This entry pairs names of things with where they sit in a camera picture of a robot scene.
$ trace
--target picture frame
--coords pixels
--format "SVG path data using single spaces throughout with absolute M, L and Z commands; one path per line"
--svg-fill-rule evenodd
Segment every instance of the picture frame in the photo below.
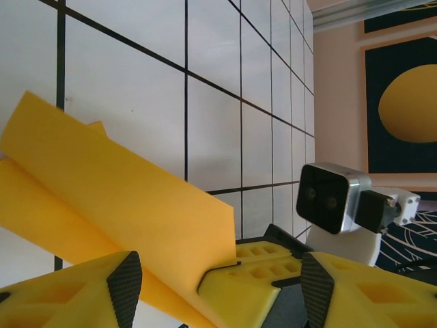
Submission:
M 430 1 L 425 5 L 430 5 L 429 9 L 424 9 L 430 11 L 432 10 L 429 15 L 424 14 L 425 12 L 415 10 L 415 8 L 408 8 L 407 10 L 402 10 L 399 12 L 370 18 L 368 20 L 363 20 L 359 23 L 360 37 L 372 38 L 376 36 L 381 36 L 383 34 L 395 33 L 406 29 L 413 29 L 422 25 L 431 25 L 437 23 L 437 1 Z M 369 22 L 372 22 L 373 25 L 379 25 L 382 28 L 376 29 L 376 26 L 373 26 L 373 28 L 369 28 Z
M 436 166 L 436 170 L 434 172 L 427 172 L 427 173 L 422 173 L 422 172 L 375 172 L 372 169 L 369 169 L 369 135 L 368 135 L 368 129 L 369 129 L 369 124 L 368 124 L 368 115 L 367 115 L 367 110 L 368 110 L 368 106 L 367 106 L 367 66 L 366 66 L 366 52 L 367 51 L 372 51 L 374 49 L 380 49 L 380 48 L 384 48 L 387 46 L 393 46 L 396 44 L 402 44 L 405 42 L 410 42 L 410 41 L 415 41 L 415 40 L 420 40 L 423 38 L 427 38 L 430 36 L 435 36 L 437 35 L 437 29 L 431 32 L 427 32 L 427 33 L 421 33 L 421 34 L 417 34 L 415 36 L 408 36 L 405 38 L 398 38 L 395 40 L 389 40 L 386 42 L 381 42 L 378 44 L 372 44 L 369 46 L 364 46 L 361 48 L 361 74 L 362 74 L 362 83 L 361 83 L 361 94 L 362 94 L 362 132 L 363 132 L 363 158 L 364 158 L 364 163 L 363 163 L 363 167 L 365 169 L 365 172 L 369 173 L 372 178 L 375 178 L 376 180 L 386 180 L 386 179 L 390 179 L 390 180 L 399 180 L 401 181 L 400 183 L 402 183 L 402 181 L 405 180 L 409 180 L 409 179 L 415 179 L 415 180 L 435 180 L 437 182 L 437 166 Z

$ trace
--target yellow circle painting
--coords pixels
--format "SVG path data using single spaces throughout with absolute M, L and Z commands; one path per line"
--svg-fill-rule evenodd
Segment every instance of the yellow circle painting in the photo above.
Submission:
M 417 66 L 399 75 L 384 91 L 378 111 L 394 137 L 437 141 L 437 65 Z

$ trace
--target yellow foam sheet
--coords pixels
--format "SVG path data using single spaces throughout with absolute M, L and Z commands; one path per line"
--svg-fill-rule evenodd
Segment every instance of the yellow foam sheet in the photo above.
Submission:
M 0 161 L 0 185 L 0 226 L 5 229 L 72 264 L 122 250 L 11 159 Z M 213 327 L 145 267 L 140 300 L 193 327 Z
M 229 206 L 30 93 L 0 147 L 114 245 L 136 249 L 151 276 L 223 325 L 196 289 L 206 270 L 236 260 Z

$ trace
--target beige wall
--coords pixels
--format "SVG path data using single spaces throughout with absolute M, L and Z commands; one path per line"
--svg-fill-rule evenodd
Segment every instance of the beige wall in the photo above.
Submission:
M 364 170 L 361 47 L 406 36 L 435 31 L 436 24 L 424 24 L 362 39 L 359 24 L 314 35 L 315 157 Z M 436 187 L 437 180 L 389 178 L 379 185 Z
M 317 9 L 322 9 L 324 7 L 328 7 L 329 5 L 334 5 L 344 1 L 345 0 L 307 0 L 307 3 L 313 12 Z

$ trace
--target camera lens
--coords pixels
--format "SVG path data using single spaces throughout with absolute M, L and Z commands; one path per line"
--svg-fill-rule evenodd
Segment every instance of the camera lens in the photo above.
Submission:
M 307 196 L 308 200 L 313 200 L 315 198 L 315 190 L 313 187 L 308 187 L 305 190 L 305 195 Z
M 337 200 L 335 197 L 326 198 L 326 207 L 329 210 L 334 210 L 337 207 Z

